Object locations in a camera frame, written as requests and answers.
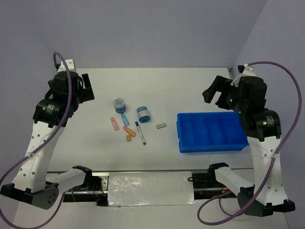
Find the blue slime jar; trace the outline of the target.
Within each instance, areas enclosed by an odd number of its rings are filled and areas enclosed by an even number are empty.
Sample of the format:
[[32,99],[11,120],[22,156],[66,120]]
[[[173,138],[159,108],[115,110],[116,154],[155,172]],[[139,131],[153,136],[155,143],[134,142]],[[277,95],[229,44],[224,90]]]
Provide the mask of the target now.
[[113,106],[114,106],[116,113],[118,113],[118,114],[122,114],[126,111],[126,104],[125,104],[124,99],[122,99],[122,98],[114,99]]
[[138,107],[136,112],[137,112],[137,116],[138,116],[140,123],[147,123],[150,121],[150,119],[151,119],[150,113],[146,106]]

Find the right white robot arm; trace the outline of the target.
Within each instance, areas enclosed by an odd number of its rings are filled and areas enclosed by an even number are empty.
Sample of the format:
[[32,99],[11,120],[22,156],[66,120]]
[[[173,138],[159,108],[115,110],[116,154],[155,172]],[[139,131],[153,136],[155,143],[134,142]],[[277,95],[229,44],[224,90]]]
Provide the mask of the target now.
[[239,115],[254,165],[254,183],[244,180],[226,163],[210,165],[207,181],[213,187],[223,184],[237,196],[242,213],[256,217],[295,210],[282,183],[280,157],[276,152],[281,143],[280,118],[265,107],[266,91],[266,83],[256,76],[243,76],[238,83],[217,76],[203,92],[206,103],[220,92],[215,104]]

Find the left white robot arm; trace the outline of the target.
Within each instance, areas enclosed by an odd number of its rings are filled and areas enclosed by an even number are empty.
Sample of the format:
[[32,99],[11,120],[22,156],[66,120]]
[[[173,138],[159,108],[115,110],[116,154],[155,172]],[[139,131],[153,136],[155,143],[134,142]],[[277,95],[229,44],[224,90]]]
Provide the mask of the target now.
[[92,170],[79,165],[47,179],[54,149],[68,119],[77,111],[79,104],[94,100],[89,76],[58,72],[48,85],[49,91],[36,105],[25,160],[13,181],[0,190],[5,197],[41,209],[50,209],[60,194],[73,187],[88,190],[93,186]]

